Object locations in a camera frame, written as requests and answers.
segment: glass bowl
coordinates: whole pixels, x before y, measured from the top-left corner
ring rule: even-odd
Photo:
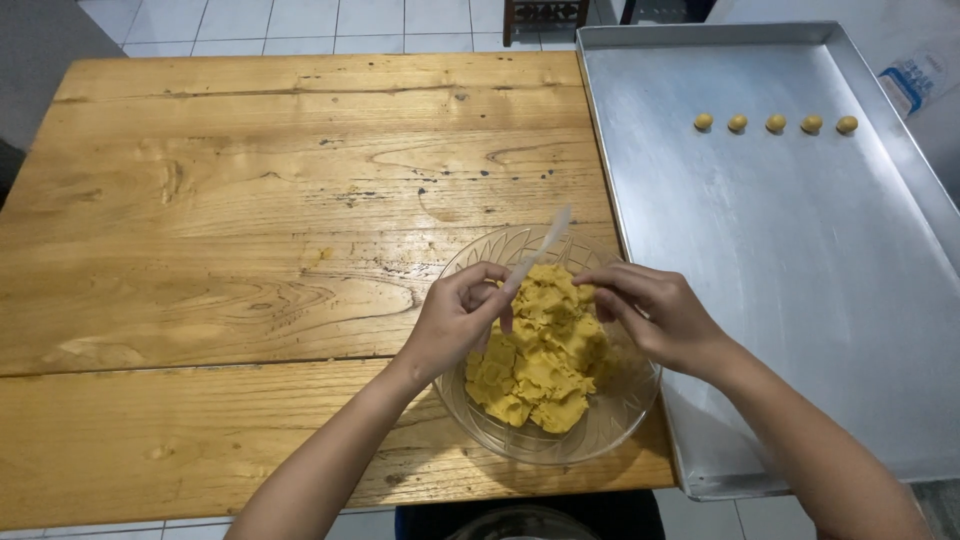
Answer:
[[[471,264],[489,260],[513,268],[540,247],[550,228],[544,225],[508,227],[487,234],[468,245],[446,266],[441,277]],[[584,234],[567,232],[554,242],[537,263],[559,263],[571,274],[598,268],[615,260],[616,253]],[[467,363],[434,380],[447,411],[484,448],[539,465],[561,465],[590,459],[624,441],[653,407],[660,391],[660,366],[641,353],[620,323],[603,325],[621,361],[615,373],[597,382],[597,392],[588,394],[589,408],[566,433],[549,433],[531,420],[514,428],[484,412],[467,394]]]

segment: wooden chair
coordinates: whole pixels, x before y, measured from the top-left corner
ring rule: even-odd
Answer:
[[[503,46],[509,47],[515,24],[587,24],[590,0],[504,0]]]

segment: white spatula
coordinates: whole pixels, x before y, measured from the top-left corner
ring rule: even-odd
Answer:
[[[504,288],[509,287],[513,290],[516,290],[520,286],[520,282],[522,282],[523,278],[526,278],[527,274],[530,273],[530,269],[534,267],[534,263],[537,262],[537,259],[546,253],[546,248],[550,247],[550,244],[556,242],[557,239],[560,238],[560,235],[566,232],[566,224],[569,222],[570,205],[564,205],[562,208],[557,210],[557,215],[553,218],[553,224],[550,226],[550,231],[548,231],[546,236],[543,238],[543,244],[541,244],[540,248],[532,255],[528,255],[520,260],[520,263],[514,267],[514,271],[510,273],[510,277],[507,278],[507,281],[503,283]]]

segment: baking tray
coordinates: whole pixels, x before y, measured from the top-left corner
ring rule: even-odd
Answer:
[[[627,257],[710,313],[901,480],[960,477],[960,214],[835,22],[594,27],[577,53]],[[713,114],[707,133],[692,123]],[[778,112],[782,134],[764,129]],[[742,134],[726,123],[744,113]],[[823,116],[817,135],[799,128]],[[860,127],[833,126],[852,114]],[[786,492],[716,389],[668,373],[695,500]]]

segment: wooden plank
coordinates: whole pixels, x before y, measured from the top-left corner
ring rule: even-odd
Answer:
[[[338,360],[0,379],[0,529],[235,514],[386,365]],[[432,389],[400,417],[351,506],[674,485],[660,406],[569,467],[496,456]]]
[[[572,53],[78,61],[0,212],[0,376],[392,355],[564,202],[616,247]]]

